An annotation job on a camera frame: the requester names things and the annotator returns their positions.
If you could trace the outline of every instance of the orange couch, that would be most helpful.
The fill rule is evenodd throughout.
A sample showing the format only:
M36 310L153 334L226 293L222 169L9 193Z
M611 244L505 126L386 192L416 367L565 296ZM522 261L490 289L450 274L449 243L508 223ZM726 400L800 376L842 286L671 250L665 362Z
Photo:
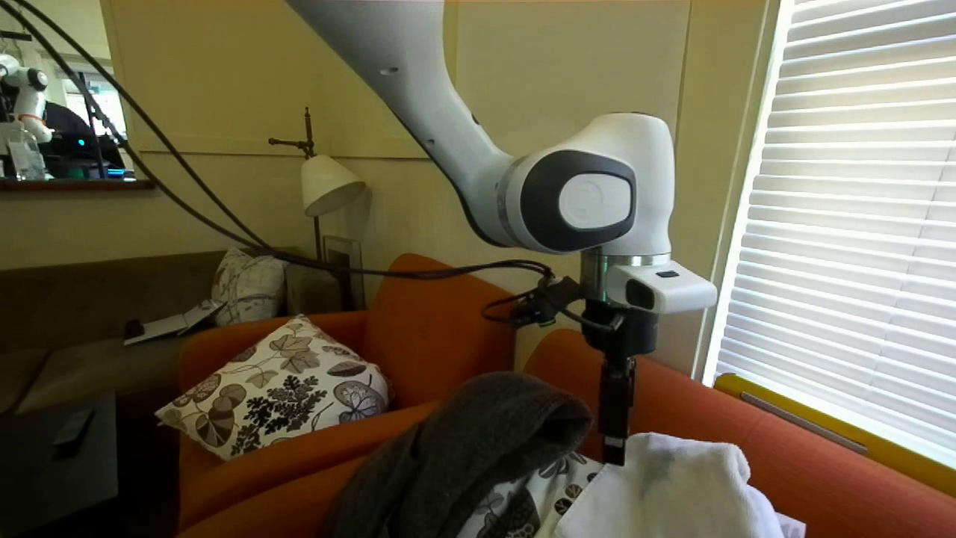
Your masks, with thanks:
M526 371L568 388L594 410L600 355L577 331L546 334ZM635 367L631 428L737 443L749 461L752 483L768 492L776 510L804 521L809 538L939 538L956 528L954 495L743 400L695 385L650 359ZM594 429L585 450L600 450ZM319 473L301 473L181 528L181 534L317 534L337 489L359 467L361 458L353 458Z
M393 271L446 270L435 261L402 255ZM508 371L514 329L480 317L505 289L471 278L410 280L386 278L366 310L314 314L332 337L375 362L387 380L386 414L314 429L238 461L219 461L192 440L178 440L178 528L235 506L260 489L366 453L398 437L483 371ZM178 388L192 388L284 320L211 329L187 337L178 352Z

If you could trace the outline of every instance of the window blinds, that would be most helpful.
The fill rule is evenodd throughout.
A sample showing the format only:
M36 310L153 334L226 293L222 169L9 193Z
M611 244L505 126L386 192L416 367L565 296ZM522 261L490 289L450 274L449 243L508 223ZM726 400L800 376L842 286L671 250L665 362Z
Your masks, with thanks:
M956 467L956 4L782 4L710 362Z

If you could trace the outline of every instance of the white towel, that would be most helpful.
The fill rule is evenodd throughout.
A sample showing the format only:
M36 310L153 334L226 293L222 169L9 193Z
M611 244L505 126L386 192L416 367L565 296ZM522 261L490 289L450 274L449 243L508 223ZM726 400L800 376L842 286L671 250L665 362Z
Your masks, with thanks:
M552 534L782 538L773 506L747 477L737 444L635 432L625 467L603 467Z

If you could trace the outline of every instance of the dark gray cloth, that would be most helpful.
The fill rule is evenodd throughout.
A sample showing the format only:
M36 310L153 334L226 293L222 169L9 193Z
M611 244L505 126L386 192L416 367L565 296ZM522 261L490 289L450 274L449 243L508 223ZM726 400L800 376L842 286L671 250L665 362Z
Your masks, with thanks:
M356 473L323 534L458 534L493 483L565 458L585 429L588 410L541 380L479 376Z

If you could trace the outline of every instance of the wire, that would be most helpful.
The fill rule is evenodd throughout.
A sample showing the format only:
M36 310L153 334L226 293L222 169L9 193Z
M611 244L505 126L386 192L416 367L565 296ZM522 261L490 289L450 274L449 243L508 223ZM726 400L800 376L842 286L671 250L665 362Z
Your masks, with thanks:
M580 326L588 326L588 329L605 331L605 334L611 334L611 331L617 331L625 326L622 314L616 314L605 322L598 322L598 320L573 314L570 301L580 301L580 299L583 299L580 283L570 280L570 278L565 278L558 283L541 280L529 293L505 296L505 299L496 299L496 301L483 304L480 317L490 320L490 322L511 322L511 326L529 326L529 322L546 326L561 314L561 317L568 317L568 320L573 320Z
M423 271L387 271L387 270L359 270L359 267L332 267L314 258L301 258L293 250L272 247L265 240L260 240L250 228L241 223L235 213L229 213L222 196L199 178L199 172L186 162L186 154L174 145L174 140L156 126L156 120L135 101L135 96L126 93L126 87L80 44L75 41L57 20L51 20L42 9L36 9L30 0L17 0L30 15L36 15L42 23L48 23L62 41L68 41L123 99L126 105L156 132L156 137L169 148L169 154L181 165L181 169L204 187L204 193L250 240L214 223L211 219L199 216L195 207L187 207L174 187L168 187L145 162L135 151L135 145L116 132L116 126L107 120L107 114L98 108L98 101L90 96L87 83L75 74L75 69L57 54L57 47L42 35L36 23L30 23L17 9L11 9L6 0L0 6L51 54L51 60L75 81L80 96L92 105L95 116L107 126L107 132L119 140L119 145L127 151L127 157L148 175L156 186L192 219L204 220L207 228L219 229L222 235L250 247L265 250L284 264L307 267L307 270L325 270L325 271L350 271L350 274L378 274L378 278L416 278L416 280L438 280L438 278L458 278L468 271L487 271L487 270L526 270L537 271L541 280L552 278L552 270L535 261L498 261L498 264L479 264L479 267L455 267L455 270L423 270Z

